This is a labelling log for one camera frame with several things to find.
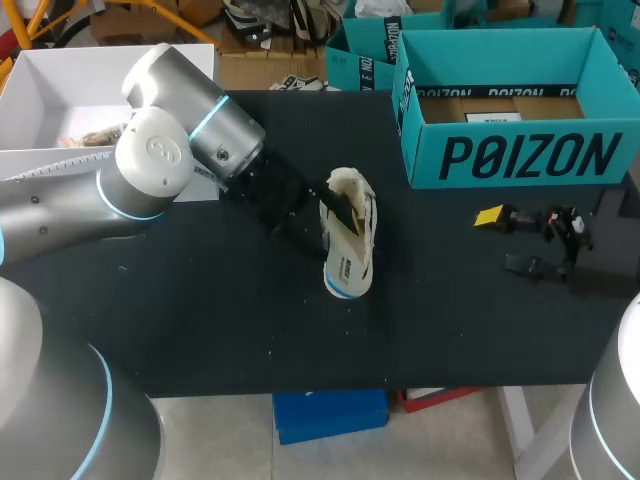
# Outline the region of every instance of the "yellow object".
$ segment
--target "yellow object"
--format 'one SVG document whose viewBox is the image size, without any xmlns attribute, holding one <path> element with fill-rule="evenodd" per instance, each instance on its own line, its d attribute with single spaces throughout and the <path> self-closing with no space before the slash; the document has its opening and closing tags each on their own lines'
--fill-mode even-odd
<svg viewBox="0 0 640 480">
<path fill-rule="evenodd" d="M 32 46 L 31 37 L 27 32 L 27 27 L 24 25 L 24 19 L 22 18 L 20 10 L 18 10 L 18 7 L 16 6 L 15 0 L 2 0 L 2 5 L 4 6 L 4 11 L 7 12 L 7 17 L 9 18 L 11 28 L 13 28 L 13 33 L 15 33 L 16 38 L 18 39 L 18 45 L 20 45 L 20 48 L 23 50 L 29 50 Z"/>
<path fill-rule="evenodd" d="M 40 23 L 42 22 L 45 13 L 49 10 L 49 5 L 51 5 L 51 0 L 42 0 L 42 2 L 38 3 L 36 11 L 33 12 L 33 17 L 31 17 L 29 25 L 27 25 L 27 33 L 29 36 L 32 36 L 38 31 L 38 27 L 40 27 Z"/>
<path fill-rule="evenodd" d="M 33 17 L 29 21 L 28 25 L 24 24 L 24 19 L 22 18 L 22 14 L 18 7 L 16 6 L 16 0 L 2 0 L 2 6 L 4 7 L 4 11 L 7 12 L 7 17 L 9 18 L 9 23 L 11 24 L 11 28 L 13 29 L 13 33 L 18 40 L 18 44 L 22 50 L 31 50 L 33 48 L 33 40 L 43 35 L 44 33 L 51 30 L 56 25 L 59 25 L 61 22 L 64 22 L 67 18 L 69 18 L 74 13 L 82 10 L 86 7 L 88 0 L 78 0 L 76 5 L 69 10 L 64 15 L 57 18 L 55 21 L 51 22 L 44 28 L 40 28 L 40 24 L 42 23 L 42 19 L 44 18 L 45 13 L 49 9 L 51 4 L 51 0 L 40 0 L 38 2 L 38 6 L 33 14 Z M 105 3 L 136 3 L 142 4 L 150 7 L 158 13 L 162 15 L 164 18 L 170 20 L 175 23 L 178 27 L 186 30 L 191 35 L 195 36 L 198 40 L 204 43 L 212 43 L 216 47 L 219 47 L 219 42 L 216 42 L 209 35 L 205 34 L 202 30 L 194 27 L 189 22 L 180 18 L 178 15 L 173 12 L 167 10 L 162 5 L 157 4 L 153 0 L 105 0 Z M 4 87 L 4 83 L 6 82 L 7 76 L 9 72 L 11 72 L 11 68 L 13 67 L 13 62 L 7 60 L 0 64 L 0 90 Z"/>
<path fill-rule="evenodd" d="M 474 223 L 473 226 L 481 227 L 490 223 L 496 223 L 498 218 L 500 218 L 503 206 L 504 205 L 498 205 L 497 207 L 493 207 L 488 210 L 482 210 L 476 217 L 476 223 Z"/>
</svg>

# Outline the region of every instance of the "table leg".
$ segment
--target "table leg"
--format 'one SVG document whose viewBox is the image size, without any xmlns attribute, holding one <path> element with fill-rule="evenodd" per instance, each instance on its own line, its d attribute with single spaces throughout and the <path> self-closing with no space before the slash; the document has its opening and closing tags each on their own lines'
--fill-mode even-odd
<svg viewBox="0 0 640 480">
<path fill-rule="evenodd" d="M 569 431 L 573 412 L 578 405 L 578 400 L 584 385 L 573 385 L 562 397 L 558 406 L 547 418 L 544 425 L 530 438 L 528 444 L 526 439 L 529 435 L 531 419 L 529 411 L 524 402 L 524 395 L 521 387 L 504 387 L 501 392 L 501 403 L 503 414 L 507 421 L 509 437 L 512 438 L 511 431 L 518 432 L 516 442 L 512 438 L 511 445 L 514 448 L 514 473 L 516 480 L 540 480 L 556 463 L 560 456 L 569 446 Z"/>
<path fill-rule="evenodd" d="M 535 436 L 527 402 L 522 387 L 501 387 L 498 389 L 498 399 L 515 461 Z"/>
</svg>

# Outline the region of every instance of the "tile floor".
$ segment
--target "tile floor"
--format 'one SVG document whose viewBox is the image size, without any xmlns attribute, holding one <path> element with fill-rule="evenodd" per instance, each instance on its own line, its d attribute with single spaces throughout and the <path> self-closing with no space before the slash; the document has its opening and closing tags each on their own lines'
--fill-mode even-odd
<svg viewBox="0 0 640 480">
<path fill-rule="evenodd" d="M 526 391 L 538 428 L 562 387 Z M 421 412 L 394 410 L 386 427 L 281 446 L 271 395 L 159 399 L 166 425 L 162 480 L 512 480 L 496 392 Z M 573 480 L 563 458 L 545 480 Z"/>
</svg>

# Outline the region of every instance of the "white cable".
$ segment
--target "white cable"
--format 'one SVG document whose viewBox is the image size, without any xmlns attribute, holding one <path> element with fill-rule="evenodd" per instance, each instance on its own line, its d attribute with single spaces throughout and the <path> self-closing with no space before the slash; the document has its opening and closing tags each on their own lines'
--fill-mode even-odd
<svg viewBox="0 0 640 480">
<path fill-rule="evenodd" d="M 41 177 L 51 172 L 55 172 L 58 170 L 64 170 L 65 168 L 74 167 L 76 165 L 81 165 L 84 163 L 92 163 L 99 160 L 106 160 L 111 157 L 112 152 L 99 152 L 92 153 L 90 155 L 85 155 L 84 157 L 71 158 L 69 160 L 62 160 L 60 162 L 52 163 L 51 165 L 46 165 L 44 167 L 34 168 L 33 170 L 29 170 L 28 172 L 21 173 L 19 175 L 14 175 L 13 177 L 8 178 L 7 180 L 19 180 L 27 177 Z"/>
<path fill-rule="evenodd" d="M 107 160 L 111 158 L 113 152 L 98 152 L 92 153 L 90 155 L 85 155 L 83 157 L 71 158 L 69 160 L 61 160 L 60 162 L 52 163 L 51 165 L 46 165 L 44 167 L 34 168 L 33 170 L 29 170 L 28 172 L 20 173 L 18 175 L 14 175 L 13 177 L 7 178 L 7 180 L 20 180 L 23 178 L 33 178 L 33 177 L 42 177 L 43 175 L 47 175 L 52 172 L 56 172 L 59 170 L 64 170 L 65 168 L 75 167 L 77 165 L 82 165 L 86 163 L 93 163 L 97 161 Z M 218 179 L 215 175 L 204 168 L 196 166 L 193 171 L 198 175 L 202 175 L 205 178 L 208 178 L 212 182 L 218 183 Z"/>
</svg>

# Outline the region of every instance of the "white sneaker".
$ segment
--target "white sneaker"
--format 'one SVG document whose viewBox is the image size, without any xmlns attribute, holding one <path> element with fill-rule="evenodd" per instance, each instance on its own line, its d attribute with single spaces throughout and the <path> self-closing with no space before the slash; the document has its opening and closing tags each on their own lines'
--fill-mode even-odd
<svg viewBox="0 0 640 480">
<path fill-rule="evenodd" d="M 355 168 L 336 168 L 327 180 L 329 188 L 349 199 L 358 235 L 349 230 L 320 202 L 320 221 L 328 250 L 324 283 L 336 297 L 364 295 L 373 281 L 373 239 L 378 223 L 375 193 Z"/>
</svg>

